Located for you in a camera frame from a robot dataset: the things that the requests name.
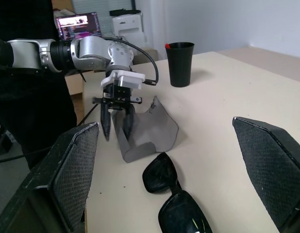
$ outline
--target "black wire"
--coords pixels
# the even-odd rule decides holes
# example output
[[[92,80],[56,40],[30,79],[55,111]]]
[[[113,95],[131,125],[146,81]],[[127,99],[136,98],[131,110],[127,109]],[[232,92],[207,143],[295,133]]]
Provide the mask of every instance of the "black wire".
[[[83,73],[82,73],[80,70],[78,70],[78,72],[79,72],[79,74],[81,75],[81,77],[83,78],[84,82],[86,82]]]
[[[86,121],[86,119],[90,116],[90,114],[93,112],[93,110],[94,110],[97,106],[98,106],[98,103],[95,104],[95,105],[93,106],[93,108],[88,112],[88,114],[83,118],[83,120],[78,124],[78,126],[80,126],[81,124],[83,124],[83,123]]]
[[[135,2],[135,0],[131,0],[131,8],[133,10],[136,10],[136,2]]]
[[[86,119],[89,117],[89,115],[93,112],[93,110],[98,106],[98,104],[95,104],[94,107],[88,112],[88,114],[84,117],[84,119],[78,124],[78,126],[82,125]],[[27,157],[27,156],[33,156],[37,153],[40,153],[40,152],[44,152],[46,150],[49,150],[51,149],[52,147],[47,147],[47,148],[44,148],[44,149],[41,149],[41,150],[37,150],[37,151],[34,151],[32,153],[28,153],[28,154],[23,154],[23,155],[18,155],[18,156],[14,156],[14,157],[11,157],[11,158],[7,158],[7,159],[1,159],[0,160],[0,164],[1,163],[5,163],[5,162],[9,162],[9,161],[12,161],[12,160],[16,160],[16,159],[21,159],[21,158],[24,158],[24,157]]]
[[[124,40],[120,40],[120,39],[116,39],[116,38],[112,38],[112,37],[103,37],[103,38],[105,40],[112,40],[112,41],[117,41],[117,42],[126,44],[126,45],[131,46],[132,48],[138,50],[139,52],[143,53],[151,61],[151,63],[153,64],[154,69],[155,69],[155,76],[156,76],[155,81],[154,80],[146,79],[143,83],[145,83],[147,85],[152,85],[152,86],[155,86],[158,83],[158,80],[159,80],[158,67],[157,67],[155,61],[153,60],[153,58],[147,52],[143,51],[139,47],[137,47],[137,46],[135,46],[133,44],[130,44],[129,42],[124,41]]]
[[[33,156],[33,155],[35,155],[35,154],[37,154],[37,153],[47,151],[47,150],[49,150],[49,149],[51,149],[51,148],[52,148],[52,147],[47,147],[47,148],[44,148],[44,149],[41,149],[41,150],[34,151],[34,152],[32,152],[32,153],[23,154],[23,155],[19,155],[19,156],[14,156],[14,157],[7,158],[7,159],[1,159],[1,160],[0,160],[0,164],[1,164],[1,163],[4,163],[4,162],[16,160],[16,159],[21,159],[21,158],[24,158],[24,157],[27,157],[27,156]]]
[[[155,69],[155,75],[156,75],[156,80],[153,81],[153,80],[149,80],[149,79],[146,79],[144,81],[145,84],[147,85],[152,85],[152,86],[155,86],[158,81],[159,81],[159,73],[158,73],[158,67],[155,63],[155,61],[153,60],[153,58],[145,51],[143,51],[142,49],[140,49],[139,47],[133,45],[133,44],[130,44],[129,42],[127,41],[124,41],[124,40],[121,40],[121,39],[116,39],[116,38],[111,38],[111,37],[104,37],[105,40],[112,40],[112,41],[117,41],[117,42],[120,42],[120,43],[123,43],[123,44],[126,44],[128,46],[131,46],[133,47],[134,49],[138,50],[139,52],[143,53],[150,61],[151,63],[153,64],[154,66],[154,69]],[[79,74],[81,75],[81,77],[83,78],[83,80],[86,82],[85,78],[84,78],[84,75],[83,73],[78,70]],[[93,108],[88,112],[88,114],[84,117],[84,119],[78,124],[78,126],[82,125],[86,119],[89,117],[89,115],[93,112],[93,110],[98,106],[98,104],[95,104],[93,106]],[[1,159],[0,160],[0,163],[4,163],[4,162],[9,162],[9,161],[12,161],[12,160],[16,160],[16,159],[21,159],[21,158],[24,158],[24,157],[27,157],[27,156],[33,156],[37,153],[40,153],[40,152],[44,152],[46,150],[49,150],[51,149],[52,147],[48,147],[48,148],[44,148],[44,149],[41,149],[41,150],[37,150],[37,151],[34,151],[32,153],[28,153],[28,154],[23,154],[23,155],[19,155],[19,156],[14,156],[14,157],[11,157],[11,158],[7,158],[7,159]]]

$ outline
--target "black plastic cup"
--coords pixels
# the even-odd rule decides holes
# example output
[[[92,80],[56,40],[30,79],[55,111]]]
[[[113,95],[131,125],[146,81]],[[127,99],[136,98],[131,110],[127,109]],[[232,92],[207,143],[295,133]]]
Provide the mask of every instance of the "black plastic cup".
[[[178,42],[166,45],[169,64],[170,83],[174,87],[185,87],[190,84],[194,44]]]

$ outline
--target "sunglasses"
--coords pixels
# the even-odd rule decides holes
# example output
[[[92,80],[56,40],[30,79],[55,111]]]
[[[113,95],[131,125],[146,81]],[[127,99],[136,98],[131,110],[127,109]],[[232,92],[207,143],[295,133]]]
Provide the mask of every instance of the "sunglasses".
[[[150,163],[142,178],[149,193],[160,193],[167,189],[172,192],[158,214],[163,233],[212,233],[198,204],[182,190],[174,164],[166,153]]]

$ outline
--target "laptop screen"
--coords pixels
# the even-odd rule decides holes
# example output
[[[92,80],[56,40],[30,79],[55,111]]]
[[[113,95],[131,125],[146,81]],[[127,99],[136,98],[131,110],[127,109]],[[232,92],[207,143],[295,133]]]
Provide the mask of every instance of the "laptop screen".
[[[101,36],[96,12],[56,18],[61,40],[79,39],[89,35]]]

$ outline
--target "wall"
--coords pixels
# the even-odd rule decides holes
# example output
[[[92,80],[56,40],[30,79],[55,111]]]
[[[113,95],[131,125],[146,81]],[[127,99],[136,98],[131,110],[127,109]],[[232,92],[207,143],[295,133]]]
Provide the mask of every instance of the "wall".
[[[195,53],[253,45],[300,57],[300,0],[136,0],[144,27],[164,44],[195,43]]]

